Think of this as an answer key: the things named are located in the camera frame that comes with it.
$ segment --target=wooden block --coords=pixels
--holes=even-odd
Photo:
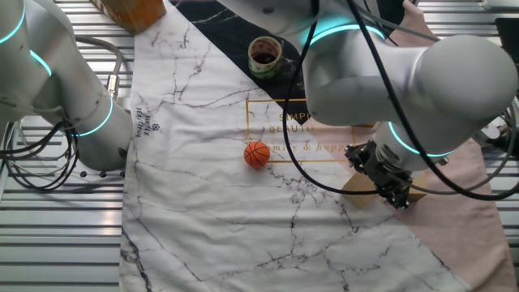
[[[418,187],[427,188],[425,172],[415,178],[413,184]],[[374,191],[375,185],[366,175],[355,173],[342,189],[346,191]],[[414,203],[426,195],[426,192],[411,188],[409,191],[408,201]],[[376,196],[377,195],[344,195],[344,197],[358,209],[366,207]]]
[[[374,191],[375,184],[364,174],[355,173],[353,177],[343,186],[345,191]],[[363,209],[377,195],[344,195],[344,197],[355,207]]]
[[[425,187],[427,188],[427,180],[425,177],[425,172],[422,172],[417,178],[413,180],[413,184],[417,187]],[[414,203],[417,200],[420,200],[424,196],[426,196],[427,193],[424,191],[415,190],[412,187],[409,189],[409,198],[408,201],[410,203]]]

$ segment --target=small basketball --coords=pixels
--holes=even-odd
[[[260,169],[264,167],[268,159],[270,159],[270,150],[263,142],[251,142],[245,147],[243,158],[245,158],[248,165],[255,169]]]

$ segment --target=white robotic arm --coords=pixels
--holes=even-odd
[[[398,208],[406,206],[409,188],[392,180],[389,173],[409,181],[413,171],[445,162],[449,153],[507,109],[519,85],[515,65],[506,52],[476,36],[453,36],[429,47],[401,48],[386,45],[382,32],[368,23],[367,33],[373,41],[373,47],[368,47],[367,36],[355,21],[361,21],[360,15],[354,15],[358,9],[351,11],[354,4],[350,1],[219,1],[253,24],[286,38],[300,52],[318,20],[302,64],[308,110],[315,120],[332,126],[382,122],[367,144],[348,147],[345,155],[357,171],[373,180],[382,196],[398,197],[398,202],[392,200]],[[383,65],[377,65],[374,55]],[[388,79],[382,77],[381,66]],[[395,99],[403,113],[397,114]],[[401,126],[403,114],[422,152],[413,147]],[[425,153],[428,163],[421,157]],[[463,191],[452,182],[450,185]],[[467,190],[463,193],[481,198]]]
[[[125,166],[131,115],[84,61],[65,14],[52,1],[0,0],[0,118],[14,122],[34,109],[52,124],[65,114],[77,125],[86,166]]]

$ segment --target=metal grating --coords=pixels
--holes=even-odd
[[[114,43],[122,49],[127,64],[121,70],[120,101],[127,104],[133,72],[133,36],[116,26],[88,0],[56,0],[69,16],[77,34]],[[497,17],[519,17],[519,12],[486,11],[479,1],[421,1],[420,8],[430,28],[439,37],[474,34],[500,45],[494,25]],[[105,83],[115,57],[107,50],[78,44],[90,67]],[[24,119],[23,131],[29,141],[37,141],[50,130],[38,117]],[[41,154],[57,157],[63,137],[57,136]],[[488,172],[500,163],[500,156],[485,153]],[[25,161],[23,166],[36,173],[56,168],[57,162]],[[509,189],[519,178],[518,161],[510,161],[491,185],[494,192]],[[123,180],[119,173],[100,178],[88,170],[81,178],[79,167],[68,184],[49,195],[20,187],[6,180],[0,196],[0,291],[2,292],[115,292],[118,291],[119,245]],[[31,178],[43,183],[44,178]],[[95,185],[91,191],[72,189]],[[519,275],[519,195],[497,203],[501,221],[512,248]]]

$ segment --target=cardboard box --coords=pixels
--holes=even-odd
[[[137,34],[165,14],[162,0],[90,0],[129,33]]]

